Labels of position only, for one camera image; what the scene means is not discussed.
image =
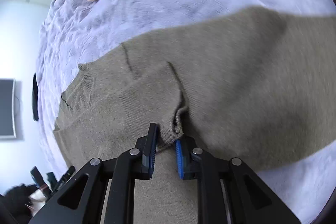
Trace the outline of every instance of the sweater cuff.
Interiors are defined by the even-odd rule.
[[[141,134],[151,122],[160,125],[159,149],[182,137],[180,115],[187,110],[180,82],[169,63],[146,72],[125,90],[118,91],[132,136]]]

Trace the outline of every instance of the tv screen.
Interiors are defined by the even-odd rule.
[[[16,138],[14,125],[14,79],[0,79],[0,138]]]

